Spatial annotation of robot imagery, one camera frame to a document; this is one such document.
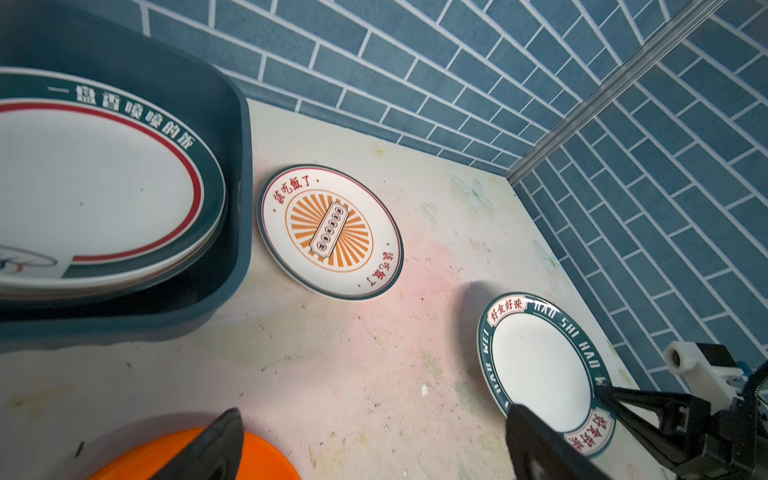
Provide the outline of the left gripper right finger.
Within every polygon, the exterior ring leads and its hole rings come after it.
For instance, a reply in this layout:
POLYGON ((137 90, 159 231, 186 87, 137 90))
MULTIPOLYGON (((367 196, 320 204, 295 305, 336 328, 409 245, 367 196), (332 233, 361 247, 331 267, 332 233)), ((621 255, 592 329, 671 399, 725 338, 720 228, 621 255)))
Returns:
POLYGON ((516 479, 609 479, 524 405, 508 411, 506 444, 516 479))

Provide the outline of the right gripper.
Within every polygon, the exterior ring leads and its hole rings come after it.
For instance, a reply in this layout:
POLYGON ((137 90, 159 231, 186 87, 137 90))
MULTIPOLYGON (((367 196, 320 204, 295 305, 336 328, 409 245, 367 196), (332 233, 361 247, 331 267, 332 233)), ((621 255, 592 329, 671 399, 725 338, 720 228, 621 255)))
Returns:
POLYGON ((658 462, 689 462, 691 479, 765 479, 767 430, 758 392, 767 365, 754 370, 729 410, 690 394, 597 386, 596 397, 658 462))

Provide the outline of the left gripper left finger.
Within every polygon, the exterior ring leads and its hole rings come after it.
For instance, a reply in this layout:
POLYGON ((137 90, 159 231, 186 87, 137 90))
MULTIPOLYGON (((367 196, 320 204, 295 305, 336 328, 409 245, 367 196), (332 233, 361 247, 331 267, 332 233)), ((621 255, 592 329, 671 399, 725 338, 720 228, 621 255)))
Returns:
POLYGON ((235 479, 244 443, 245 428, 240 410, 230 408, 163 465, 151 479, 235 479))

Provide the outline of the white plate teal lettered rim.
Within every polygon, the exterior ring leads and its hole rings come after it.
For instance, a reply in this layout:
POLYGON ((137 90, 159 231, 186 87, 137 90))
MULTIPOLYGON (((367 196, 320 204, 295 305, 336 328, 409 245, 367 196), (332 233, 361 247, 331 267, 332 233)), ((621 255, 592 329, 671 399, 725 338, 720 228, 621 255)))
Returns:
POLYGON ((616 420, 596 388, 612 384, 586 331, 534 294, 493 299, 480 316, 476 346, 483 378, 505 414, 523 405, 586 457, 611 443, 616 420))

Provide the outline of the white plate green red rim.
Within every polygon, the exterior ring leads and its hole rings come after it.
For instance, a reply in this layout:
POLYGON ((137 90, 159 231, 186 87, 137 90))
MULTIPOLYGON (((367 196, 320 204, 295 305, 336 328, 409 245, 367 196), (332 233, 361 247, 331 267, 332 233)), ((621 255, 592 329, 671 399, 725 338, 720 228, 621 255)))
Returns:
POLYGON ((88 301, 92 297, 119 296, 123 291, 137 291, 162 283, 196 263, 213 245, 223 229, 222 208, 213 227, 191 247, 157 264, 124 274, 108 274, 73 278, 21 278, 12 283, 10 275, 1 276, 1 301, 22 302, 88 301))

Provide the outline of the large white plate teal rim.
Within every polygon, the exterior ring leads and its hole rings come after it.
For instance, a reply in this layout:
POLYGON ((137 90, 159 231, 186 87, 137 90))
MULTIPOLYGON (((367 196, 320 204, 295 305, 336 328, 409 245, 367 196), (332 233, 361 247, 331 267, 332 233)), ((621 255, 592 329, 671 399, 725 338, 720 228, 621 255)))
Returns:
POLYGON ((54 71, 1 70, 1 276, 124 274, 191 247, 227 204, 221 166, 179 118, 54 71))

